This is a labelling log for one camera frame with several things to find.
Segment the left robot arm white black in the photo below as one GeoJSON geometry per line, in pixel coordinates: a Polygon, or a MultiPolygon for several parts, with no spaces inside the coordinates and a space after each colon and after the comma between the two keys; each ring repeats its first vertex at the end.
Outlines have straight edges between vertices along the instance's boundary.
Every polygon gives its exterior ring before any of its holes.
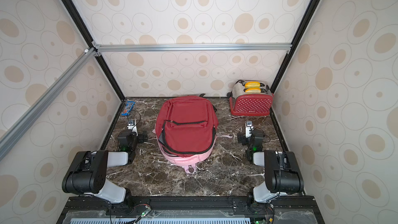
{"type": "Polygon", "coordinates": [[[131,191],[106,178],[107,169],[132,164],[138,144],[148,141],[148,133],[123,130],[118,135],[118,150],[78,152],[68,168],[61,186],[67,194],[90,196],[124,208],[133,208],[131,191]]]}

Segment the red backpack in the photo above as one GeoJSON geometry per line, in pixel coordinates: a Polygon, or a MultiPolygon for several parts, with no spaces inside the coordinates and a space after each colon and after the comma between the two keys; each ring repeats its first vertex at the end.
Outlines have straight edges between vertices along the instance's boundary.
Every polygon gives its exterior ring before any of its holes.
{"type": "Polygon", "coordinates": [[[167,100],[155,123],[160,147],[171,156],[191,157],[212,150],[219,121],[217,109],[200,96],[167,100]]]}

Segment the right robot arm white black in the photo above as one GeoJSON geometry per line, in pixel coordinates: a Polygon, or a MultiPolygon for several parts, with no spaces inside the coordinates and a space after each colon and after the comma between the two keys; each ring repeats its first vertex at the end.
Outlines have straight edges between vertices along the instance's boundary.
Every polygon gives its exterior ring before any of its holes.
{"type": "Polygon", "coordinates": [[[294,152],[264,150],[265,137],[265,133],[258,129],[237,134],[238,143],[247,147],[247,160],[264,169],[264,181],[252,191],[254,201],[270,203],[280,196],[301,193],[304,179],[294,152]]]}

